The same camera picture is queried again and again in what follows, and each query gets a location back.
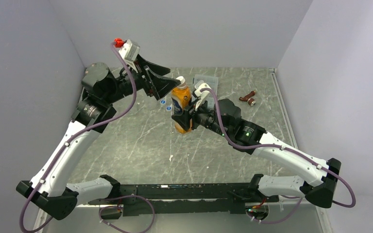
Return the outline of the orange juice bottle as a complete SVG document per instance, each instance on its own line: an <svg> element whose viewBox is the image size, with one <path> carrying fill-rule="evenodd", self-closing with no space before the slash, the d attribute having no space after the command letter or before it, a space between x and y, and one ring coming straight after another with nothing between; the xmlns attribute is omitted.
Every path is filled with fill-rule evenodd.
<svg viewBox="0 0 373 233"><path fill-rule="evenodd" d="M191 102L191 91L187 84L177 86L171 91L172 114L181 114Z"/></svg>

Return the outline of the white bottle cap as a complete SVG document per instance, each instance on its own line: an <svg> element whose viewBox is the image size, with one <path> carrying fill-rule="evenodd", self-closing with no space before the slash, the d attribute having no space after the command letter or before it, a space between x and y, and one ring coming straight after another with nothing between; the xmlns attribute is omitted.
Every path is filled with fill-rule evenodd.
<svg viewBox="0 0 373 233"><path fill-rule="evenodd" d="M178 80L180 82L179 86L182 86L182 85L186 84L186 80L183 76L177 77L176 80Z"/></svg>

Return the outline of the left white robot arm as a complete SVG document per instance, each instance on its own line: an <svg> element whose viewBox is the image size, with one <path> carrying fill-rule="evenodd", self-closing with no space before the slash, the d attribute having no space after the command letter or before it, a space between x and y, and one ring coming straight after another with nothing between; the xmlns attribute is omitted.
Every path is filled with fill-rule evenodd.
<svg viewBox="0 0 373 233"><path fill-rule="evenodd" d="M124 97L135 97L138 90L159 100L180 84L168 77L170 69L135 59L115 76L107 64L93 63L82 80L83 98L71 117L67 131L50 159L29 181L16 190L51 217L62 220L76 206L103 199L109 204L119 200L120 183L108 175L84 183L69 183L69 177L89 146L103 133L116 115L113 104Z"/></svg>

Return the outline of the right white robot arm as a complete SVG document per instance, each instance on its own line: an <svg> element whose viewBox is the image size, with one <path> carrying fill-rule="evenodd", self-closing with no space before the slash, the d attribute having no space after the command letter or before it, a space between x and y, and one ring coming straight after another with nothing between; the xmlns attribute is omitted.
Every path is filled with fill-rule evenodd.
<svg viewBox="0 0 373 233"><path fill-rule="evenodd" d="M241 109L229 99L220 100L213 109L209 109L207 103L196 107L196 103L189 101L183 107L176 100L172 101L171 118L182 129L194 130L203 126L228 136L228 144L233 149L269 159L294 172L294 176L280 178L254 175L248 188L250 199L261 201L264 197L283 195L306 198L321 208L335 204L333 197L341 161L319 159L286 144L265 128L244 120Z"/></svg>

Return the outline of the clear plastic screw box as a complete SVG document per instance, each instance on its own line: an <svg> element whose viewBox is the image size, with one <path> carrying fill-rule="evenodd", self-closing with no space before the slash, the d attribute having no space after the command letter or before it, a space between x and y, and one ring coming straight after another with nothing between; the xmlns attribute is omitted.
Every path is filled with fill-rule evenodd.
<svg viewBox="0 0 373 233"><path fill-rule="evenodd" d="M195 75L193 78L193 86L195 89L197 89L198 84L206 83L215 93L217 93L218 84L219 84L219 78L215 76L207 76L207 75ZM211 94L208 93L206 99L207 101L207 107L210 110L214 109L214 98Z"/></svg>

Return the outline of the brown pipe fitting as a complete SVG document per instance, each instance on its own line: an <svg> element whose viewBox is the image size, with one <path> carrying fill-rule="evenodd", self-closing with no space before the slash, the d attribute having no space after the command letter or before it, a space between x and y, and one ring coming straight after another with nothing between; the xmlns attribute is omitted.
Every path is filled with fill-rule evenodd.
<svg viewBox="0 0 373 233"><path fill-rule="evenodd" d="M254 99L254 96L256 94L256 91L252 90L244 97L239 97L239 101L248 103L249 106L254 106L256 104L256 101Z"/></svg>

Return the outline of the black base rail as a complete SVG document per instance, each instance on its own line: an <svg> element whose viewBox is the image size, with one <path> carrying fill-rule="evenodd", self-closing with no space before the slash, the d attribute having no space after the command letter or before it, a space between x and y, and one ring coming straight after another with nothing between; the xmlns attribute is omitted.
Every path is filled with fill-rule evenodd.
<svg viewBox="0 0 373 233"><path fill-rule="evenodd" d="M119 195L122 201L97 199L90 204L119 204L123 216L138 216L151 213L245 214L252 204L279 201L277 195L265 197L249 183L123 184Z"/></svg>

